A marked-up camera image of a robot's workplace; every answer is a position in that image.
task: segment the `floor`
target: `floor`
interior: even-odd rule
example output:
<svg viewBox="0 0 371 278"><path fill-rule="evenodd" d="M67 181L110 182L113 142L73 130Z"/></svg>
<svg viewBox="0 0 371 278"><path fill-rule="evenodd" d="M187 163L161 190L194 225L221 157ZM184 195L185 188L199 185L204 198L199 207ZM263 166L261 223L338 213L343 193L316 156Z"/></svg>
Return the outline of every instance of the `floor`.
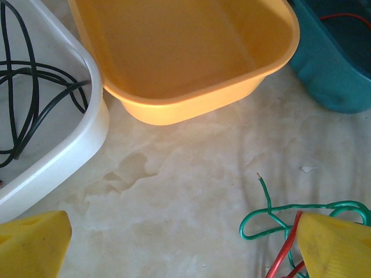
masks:
<svg viewBox="0 0 371 278"><path fill-rule="evenodd" d="M44 2L77 36L67 0ZM283 238L239 235L244 216L266 206L256 172L276 206L371 206L371 111L321 108L290 67L249 97L172 126L141 123L104 97L111 127L102 149L23 215L68 212L61 278L263 277ZM271 226L263 217L245 232Z"/></svg>

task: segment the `red wire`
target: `red wire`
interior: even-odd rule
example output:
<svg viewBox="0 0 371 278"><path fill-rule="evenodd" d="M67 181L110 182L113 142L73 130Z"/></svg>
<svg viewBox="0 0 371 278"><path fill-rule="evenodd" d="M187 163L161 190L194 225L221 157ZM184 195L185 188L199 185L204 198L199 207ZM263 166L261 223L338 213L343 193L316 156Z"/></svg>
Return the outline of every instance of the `red wire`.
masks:
<svg viewBox="0 0 371 278"><path fill-rule="evenodd" d="M333 19L334 17L340 17L340 16L347 16L347 17L353 17L355 19L358 19L358 20L362 21L363 23L365 23L371 31L371 23L367 19L365 19L364 17L359 16L357 14L353 14L353 13L336 13L336 14L331 14L329 16L322 16L319 19L326 20L326 19Z"/></svg>
<svg viewBox="0 0 371 278"><path fill-rule="evenodd" d="M286 276L286 277L283 277L283 278L294 278L295 277L295 275L297 275L298 273L299 273L299 271L303 268L303 267L305 267L305 263L304 263L304 261L303 262L301 262L300 264L298 264L291 272L290 272L290 274L288 275L288 276Z"/></svg>
<svg viewBox="0 0 371 278"><path fill-rule="evenodd" d="M294 225L292 226L292 229L289 233L288 239L286 240L282 249L278 253L278 256L277 256L276 260L274 261L271 269L268 271L268 274L265 278L274 278L274 276L276 275L276 273L278 271L279 266L281 265L282 261L285 259L287 254L289 253L292 245L294 244L295 237L296 237L297 225L299 224L299 219L300 219L302 214L303 214L303 212L300 211L300 210L296 213L295 222L294 222Z"/></svg>

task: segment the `cable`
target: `cable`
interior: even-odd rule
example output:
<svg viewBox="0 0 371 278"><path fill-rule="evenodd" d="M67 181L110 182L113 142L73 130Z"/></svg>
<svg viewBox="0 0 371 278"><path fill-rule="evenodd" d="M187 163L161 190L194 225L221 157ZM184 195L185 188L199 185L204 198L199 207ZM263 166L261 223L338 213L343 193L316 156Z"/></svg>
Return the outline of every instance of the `cable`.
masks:
<svg viewBox="0 0 371 278"><path fill-rule="evenodd" d="M304 261L302 261L301 263L299 263L291 272L289 275L287 275L286 277L283 277L283 278L294 278L295 275L297 275L299 273L299 271L305 267L305 263Z"/></svg>
<svg viewBox="0 0 371 278"><path fill-rule="evenodd" d="M329 203L329 204L289 204L285 206L279 206L279 207L272 207L272 202L271 198L267 189L267 186L263 180L263 178L258 174L259 181L261 183L261 186L263 187L264 195L265 198L267 199L267 208L259 209L252 211L249 213L241 222L239 226L239 233L241 237L245 240L255 240L259 239L264 236L268 236L272 233L277 233L280 231L283 231L285 234L285 240L288 239L289 233L291 231L292 226L286 225L281 219L279 219L276 215L274 215L274 212L277 211L284 211L288 209L298 209L298 210L304 210L304 209L330 209L333 210L330 213L331 217L338 216L340 213L343 213L345 211L354 211L358 213L361 218L362 218L362 224L366 226L371 226L371 212L370 210L362 203L357 202L357 201L341 201L341 202L334 202L334 203ZM262 231L259 233L256 233L254 235L246 235L244 232L245 226L247 223L255 216L260 215L260 214L268 214L272 219L274 219L279 226L276 228L268 229L266 231ZM288 252L288 258L289 262L292 266L293 269L296 269L297 266L295 265L292 252ZM300 278L308 278L309 275L308 273L306 275L303 275L302 273L297 274Z"/></svg>
<svg viewBox="0 0 371 278"><path fill-rule="evenodd" d="M8 38L8 29L6 25L6 9L9 9L17 19L21 28L24 40L26 42L29 61L14 61L12 60L11 48ZM46 65L36 62L34 50L32 48L31 38L28 34L27 27L20 15L20 13L7 0L0 0L0 21L1 31L5 49L5 61L0 61L0 66L6 66L6 70L0 70L0 85L5 82L8 83L8 106L10 129L12 132L13 147L11 149L0 150L0 155L8 155L8 157L0 163L0 168L7 166L13 159L18 159L30 139L40 126L42 121L46 118L48 113L67 95L70 95L72 102L83 114L88 108L88 100L82 89L83 86L90 84L90 81L78 82L72 75L56 68L52 65ZM14 80L16 75L29 75L32 78L31 103L27 112L26 119L20 128L20 133L17 134L15 107L14 107ZM44 79L49 82L66 87L53 100L46 105L46 107L39 113L39 79ZM82 105L78 102L74 95L74 91L78 90Z"/></svg>
<svg viewBox="0 0 371 278"><path fill-rule="evenodd" d="M301 217L302 214L303 214L303 212L301 210L299 210L296 213L295 222L294 222L294 225L292 226L292 229L289 233L288 239L286 240L282 249L278 253L278 256L277 256L276 260L274 261L271 269L268 271L268 274L267 274L266 278L274 278L275 277L279 266L281 265L282 261L285 259L285 257L290 252L291 247L292 247L292 245L294 244L294 241L295 241L297 226L299 224L299 220L300 220L300 217Z"/></svg>
<svg viewBox="0 0 371 278"><path fill-rule="evenodd" d="M336 13L336 14L331 14L329 16L322 16L320 17L319 19L321 20L327 20L327 19L333 19L335 17L353 17L354 19L358 19L360 20L361 22L365 23L366 26L370 29L371 31L371 23L365 19L364 17L362 16L359 16L357 14L353 14L353 13Z"/></svg>

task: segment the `yellow plastic piece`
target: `yellow plastic piece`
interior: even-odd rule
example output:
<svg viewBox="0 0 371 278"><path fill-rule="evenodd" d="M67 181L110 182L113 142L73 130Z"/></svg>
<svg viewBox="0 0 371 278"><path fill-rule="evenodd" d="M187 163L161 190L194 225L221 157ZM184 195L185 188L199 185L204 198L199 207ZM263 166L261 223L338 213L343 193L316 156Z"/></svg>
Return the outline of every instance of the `yellow plastic piece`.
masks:
<svg viewBox="0 0 371 278"><path fill-rule="evenodd" d="M371 277L371 228L305 213L297 242L310 278Z"/></svg>
<svg viewBox="0 0 371 278"><path fill-rule="evenodd" d="M0 277L57 277L71 234L64 211L1 224Z"/></svg>
<svg viewBox="0 0 371 278"><path fill-rule="evenodd" d="M299 43L286 0L69 0L104 87L169 125L249 95Z"/></svg>

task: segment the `white plastic tray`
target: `white plastic tray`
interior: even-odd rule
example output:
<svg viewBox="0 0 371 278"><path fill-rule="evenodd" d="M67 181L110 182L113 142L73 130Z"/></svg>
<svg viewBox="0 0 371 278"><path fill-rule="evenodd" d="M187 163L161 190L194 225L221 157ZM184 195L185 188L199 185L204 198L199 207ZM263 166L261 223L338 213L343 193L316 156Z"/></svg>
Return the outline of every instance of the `white plastic tray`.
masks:
<svg viewBox="0 0 371 278"><path fill-rule="evenodd" d="M10 3L27 26L37 62L65 70L78 81L90 79L92 84L84 87L89 101L84 115L66 97L40 125L19 160L0 169L4 184L0 189L0 222L26 211L86 163L102 146L109 125L100 74L89 53L40 0L10 0ZM28 61L19 24L9 9L6 14L12 60ZM2 38L0 60L5 60ZM29 76L14 79L18 128L26 117L31 85ZM7 84L0 86L0 149L12 147L7 89ZM41 81L41 109L63 89Z"/></svg>

